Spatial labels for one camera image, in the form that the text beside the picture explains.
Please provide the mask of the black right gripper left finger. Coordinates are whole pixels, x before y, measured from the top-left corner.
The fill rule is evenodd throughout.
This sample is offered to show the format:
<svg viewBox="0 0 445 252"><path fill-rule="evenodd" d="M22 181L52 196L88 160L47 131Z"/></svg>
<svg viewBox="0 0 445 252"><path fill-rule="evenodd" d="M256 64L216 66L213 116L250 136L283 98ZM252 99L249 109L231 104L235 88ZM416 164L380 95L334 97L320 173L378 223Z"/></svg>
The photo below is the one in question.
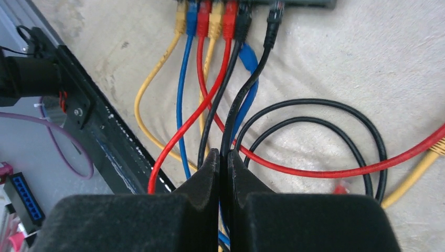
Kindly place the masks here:
<svg viewBox="0 0 445 252"><path fill-rule="evenodd" d="M220 156L168 194L72 195L46 218L32 251L217 251Z"/></svg>

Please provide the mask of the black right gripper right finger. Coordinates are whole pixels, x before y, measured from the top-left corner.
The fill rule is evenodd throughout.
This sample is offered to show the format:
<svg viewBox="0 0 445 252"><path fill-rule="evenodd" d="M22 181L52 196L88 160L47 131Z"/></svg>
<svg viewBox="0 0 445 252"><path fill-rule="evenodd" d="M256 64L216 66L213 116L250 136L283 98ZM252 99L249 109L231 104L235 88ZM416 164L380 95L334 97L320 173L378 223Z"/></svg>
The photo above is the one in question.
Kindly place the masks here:
<svg viewBox="0 0 445 252"><path fill-rule="evenodd" d="M227 161L232 251L400 251L372 198L276 193L236 151Z"/></svg>

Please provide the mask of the black network switch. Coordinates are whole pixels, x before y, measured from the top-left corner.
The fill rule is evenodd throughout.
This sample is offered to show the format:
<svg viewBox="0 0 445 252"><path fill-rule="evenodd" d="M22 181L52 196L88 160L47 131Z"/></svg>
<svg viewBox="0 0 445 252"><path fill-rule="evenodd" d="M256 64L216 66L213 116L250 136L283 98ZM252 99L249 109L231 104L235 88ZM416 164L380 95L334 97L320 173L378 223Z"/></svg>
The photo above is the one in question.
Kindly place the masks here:
<svg viewBox="0 0 445 252"><path fill-rule="evenodd" d="M316 8L334 10L337 6L336 0L284 0L284 1L266 1L266 0L254 0L254 1L234 1L238 7L246 4L252 11L257 8L267 8L285 10L287 8Z"/></svg>

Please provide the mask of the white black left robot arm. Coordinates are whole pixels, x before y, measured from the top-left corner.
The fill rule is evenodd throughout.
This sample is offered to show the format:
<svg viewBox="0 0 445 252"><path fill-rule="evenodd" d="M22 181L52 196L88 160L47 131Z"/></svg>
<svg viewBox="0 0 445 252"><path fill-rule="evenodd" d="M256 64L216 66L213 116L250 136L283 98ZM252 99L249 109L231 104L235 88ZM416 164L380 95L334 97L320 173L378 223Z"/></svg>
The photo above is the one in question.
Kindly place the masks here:
<svg viewBox="0 0 445 252"><path fill-rule="evenodd" d="M61 90L60 67L52 59L5 56L1 49L1 107L25 97L58 96Z"/></svg>

